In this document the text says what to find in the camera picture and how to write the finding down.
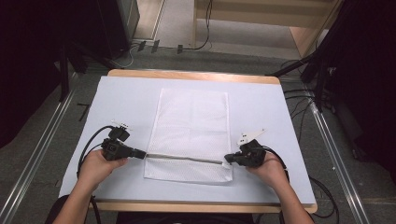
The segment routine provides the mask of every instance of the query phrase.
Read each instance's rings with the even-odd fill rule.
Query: person's left hand
[[[78,182],[83,184],[85,188],[94,191],[97,186],[104,181],[114,169],[121,167],[126,164],[128,160],[126,158],[107,161],[103,157],[104,151],[102,149],[90,152],[85,161],[82,163]]]

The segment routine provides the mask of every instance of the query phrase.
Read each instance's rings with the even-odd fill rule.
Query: white table
[[[238,76],[196,72],[112,70],[102,77],[76,151],[64,175],[60,196],[77,181],[79,156],[91,136],[116,119],[132,125],[125,141],[146,150],[161,88],[224,91],[229,94],[232,151],[241,132],[265,133],[257,140],[274,149],[289,168],[290,183],[305,209],[317,203],[304,166],[279,81],[275,77]],[[92,145],[101,143],[100,133]],[[96,190],[98,207],[113,211],[275,213],[280,211],[273,190],[244,167],[233,166],[233,181],[198,185],[143,178],[144,161],[131,159]]]

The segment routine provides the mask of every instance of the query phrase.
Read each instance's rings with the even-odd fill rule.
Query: wooden table edge
[[[182,72],[167,70],[123,70],[113,69],[108,72],[109,77],[147,77],[147,78],[172,78],[187,80],[207,80],[207,81],[224,81],[224,82],[244,82],[259,84],[276,84],[280,85],[277,77],[239,75],[227,73],[211,72]]]
[[[99,201],[97,206],[106,211],[135,212],[186,212],[186,213],[279,213],[280,204],[229,204],[229,203],[196,203],[196,202],[134,202],[134,201]],[[303,204],[308,213],[315,213],[318,205]]]

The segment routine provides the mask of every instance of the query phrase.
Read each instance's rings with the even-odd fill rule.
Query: black pole
[[[277,72],[269,74],[267,76],[268,77],[281,77],[283,75],[286,75],[288,72],[290,72],[290,71],[292,71],[294,69],[297,69],[297,68],[301,67],[302,65],[304,65],[306,63],[309,63],[312,59],[314,59],[314,53],[306,56],[305,58],[303,58],[303,59],[301,59],[301,60],[299,60],[299,61],[297,61],[295,63],[292,63],[291,65],[289,65],[289,66],[287,66],[287,67],[285,67],[283,69],[280,69]]]
[[[96,60],[97,62],[101,63],[103,66],[105,66],[108,69],[115,69],[116,66],[112,63],[110,63],[108,60],[106,60],[103,57],[98,56],[97,54],[93,53],[92,51],[90,51],[89,49],[87,49],[86,47],[80,45],[79,43],[73,42],[72,43],[73,46],[79,50],[80,52],[92,57],[94,60]]]

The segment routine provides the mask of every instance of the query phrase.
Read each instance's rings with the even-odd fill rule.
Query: black handheld controller
[[[229,163],[236,162],[239,165],[248,167],[259,167],[262,165],[266,151],[256,139],[242,145],[239,149],[241,151],[235,154],[227,154],[224,159]]]
[[[141,160],[145,159],[145,151],[132,147],[127,147],[122,143],[129,137],[129,134],[125,131],[125,128],[114,128],[108,134],[108,137],[109,138],[106,138],[101,145],[101,147],[105,151],[104,157],[107,161],[114,161],[128,157],[135,157]]]

